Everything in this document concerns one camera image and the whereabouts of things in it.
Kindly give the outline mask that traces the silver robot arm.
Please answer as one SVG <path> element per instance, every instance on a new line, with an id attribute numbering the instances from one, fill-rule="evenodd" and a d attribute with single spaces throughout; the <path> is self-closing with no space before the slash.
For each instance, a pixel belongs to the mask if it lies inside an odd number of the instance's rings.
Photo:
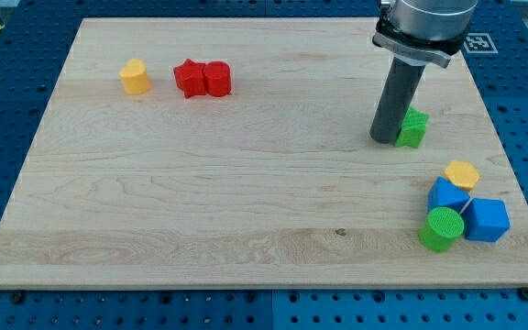
<path id="1" fill-rule="evenodd" d="M 477 0 L 385 0 L 372 42 L 412 66 L 448 66 L 469 31 Z"/>

